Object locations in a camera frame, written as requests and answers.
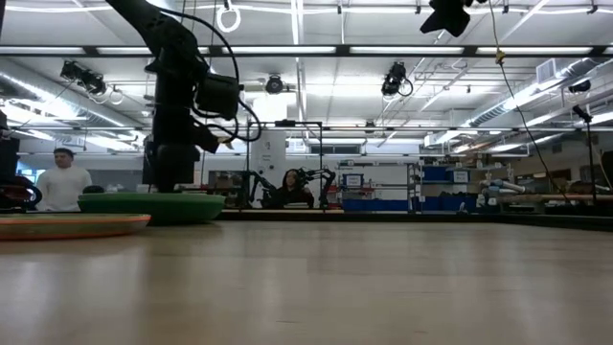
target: green round base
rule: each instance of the green round base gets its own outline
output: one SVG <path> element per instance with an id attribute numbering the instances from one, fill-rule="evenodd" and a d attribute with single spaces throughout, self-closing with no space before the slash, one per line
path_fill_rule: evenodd
<path id="1" fill-rule="evenodd" d="M 149 225 L 187 225 L 213 220 L 224 201 L 203 194 L 91 194 L 79 197 L 79 207 L 84 213 L 151 215 Z"/>

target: white shirt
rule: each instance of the white shirt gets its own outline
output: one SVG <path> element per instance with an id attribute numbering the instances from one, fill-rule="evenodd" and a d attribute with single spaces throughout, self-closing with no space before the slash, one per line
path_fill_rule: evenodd
<path id="1" fill-rule="evenodd" d="M 36 187 L 42 192 L 37 208 L 40 211 L 79 211 L 79 196 L 91 185 L 92 177 L 83 168 L 50 169 L 36 181 Z"/>

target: pipe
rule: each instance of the pipe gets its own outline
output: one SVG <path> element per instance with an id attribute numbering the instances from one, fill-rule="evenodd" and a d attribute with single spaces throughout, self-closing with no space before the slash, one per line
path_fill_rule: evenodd
<path id="1" fill-rule="evenodd" d="M 543 89 L 538 88 L 538 85 L 535 83 L 527 88 L 513 92 L 515 95 L 515 99 L 518 103 L 520 103 L 521 97 L 526 97 L 533 101 L 535 98 L 539 98 L 541 96 L 546 95 L 549 91 L 558 89 L 565 85 L 571 84 L 574 81 L 577 81 L 580 78 L 584 78 L 584 76 L 592 71 L 595 68 L 598 68 L 609 61 L 608 58 L 589 58 L 585 57 L 580 60 L 577 60 L 565 68 L 563 68 L 558 74 L 556 74 L 557 82 L 553 85 L 549 85 L 544 87 Z M 466 121 L 467 125 L 471 127 L 478 127 L 483 123 L 495 119 L 501 115 L 507 114 L 515 109 L 514 105 L 510 105 L 509 102 L 512 102 L 511 92 L 508 92 L 507 98 L 503 101 L 495 104 L 494 106 L 488 105 L 482 107 L 475 111 L 473 115 L 470 116 L 469 120 Z"/>
<path id="2" fill-rule="evenodd" d="M 143 125 L 128 116 L 103 105 L 96 104 L 75 91 L 65 90 L 65 86 L 41 77 L 37 73 L 6 58 L 0 59 L 0 71 L 2 71 L 0 72 L 0 82 L 18 91 L 18 98 L 48 102 L 50 100 L 46 100 L 41 96 L 43 93 L 50 95 L 53 99 L 54 96 L 63 91 L 58 100 L 63 101 L 75 110 L 89 113 L 118 127 L 141 127 Z"/>

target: table surface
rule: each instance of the table surface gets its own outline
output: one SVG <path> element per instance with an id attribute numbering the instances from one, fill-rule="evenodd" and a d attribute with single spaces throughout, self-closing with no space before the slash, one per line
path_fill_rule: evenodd
<path id="1" fill-rule="evenodd" d="M 608 344 L 613 236 L 217 222 L 0 242 L 0 344 Z"/>

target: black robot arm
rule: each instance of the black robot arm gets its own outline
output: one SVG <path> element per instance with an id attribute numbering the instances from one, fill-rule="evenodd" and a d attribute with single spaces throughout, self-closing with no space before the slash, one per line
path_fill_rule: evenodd
<path id="1" fill-rule="evenodd" d="M 298 181 L 301 188 L 304 188 L 308 182 L 316 179 L 323 179 L 325 181 L 319 194 L 319 207 L 322 209 L 328 208 L 328 192 L 335 178 L 336 172 L 329 169 L 305 170 L 301 168 L 298 170 Z"/>
<path id="2" fill-rule="evenodd" d="M 219 145 L 208 126 L 192 116 L 192 109 L 197 107 L 225 120 L 236 120 L 238 80 L 210 73 L 195 36 L 163 14 L 165 10 L 146 0 L 106 2 L 140 34 L 153 53 L 154 61 L 145 68 L 157 75 L 153 145 L 147 155 L 158 190 L 172 192 L 183 174 L 176 167 L 193 160 L 193 146 L 215 153 Z"/>

